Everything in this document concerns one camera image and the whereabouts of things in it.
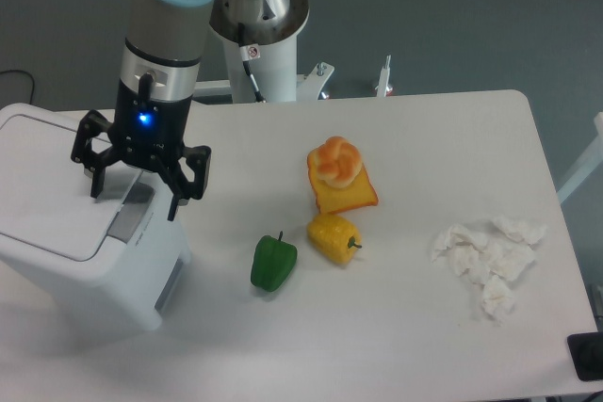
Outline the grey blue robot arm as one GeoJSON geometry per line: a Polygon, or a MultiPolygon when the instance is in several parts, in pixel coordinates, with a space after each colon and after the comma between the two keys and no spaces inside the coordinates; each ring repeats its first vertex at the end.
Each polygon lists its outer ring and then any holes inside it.
{"type": "Polygon", "coordinates": [[[235,102],[292,102],[308,16],[308,0],[133,0],[114,117],[87,113],[73,144],[92,197],[106,169],[123,162],[158,174],[172,207],[200,199],[211,151],[188,147],[184,133],[206,35],[223,42],[235,102]]]}

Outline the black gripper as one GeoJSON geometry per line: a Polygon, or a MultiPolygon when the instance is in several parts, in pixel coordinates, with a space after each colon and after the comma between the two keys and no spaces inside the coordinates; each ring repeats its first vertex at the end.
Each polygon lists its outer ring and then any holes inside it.
{"type": "Polygon", "coordinates": [[[159,174],[172,193],[168,221],[175,220],[180,205],[200,200],[208,184],[211,148],[184,144],[190,105],[190,98],[142,101],[120,83],[113,123],[90,110],[78,124],[71,152],[71,159],[91,174],[90,196],[96,199],[102,193],[106,168],[123,161],[159,174]],[[101,134],[111,145],[97,153],[92,141],[101,134]]]}

